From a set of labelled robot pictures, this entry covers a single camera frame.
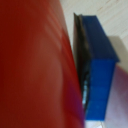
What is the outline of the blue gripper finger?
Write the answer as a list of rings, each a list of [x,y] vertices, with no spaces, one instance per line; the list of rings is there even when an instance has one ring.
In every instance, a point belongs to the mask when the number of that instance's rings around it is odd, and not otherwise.
[[[96,16],[74,15],[73,44],[85,119],[103,121],[119,58]]]

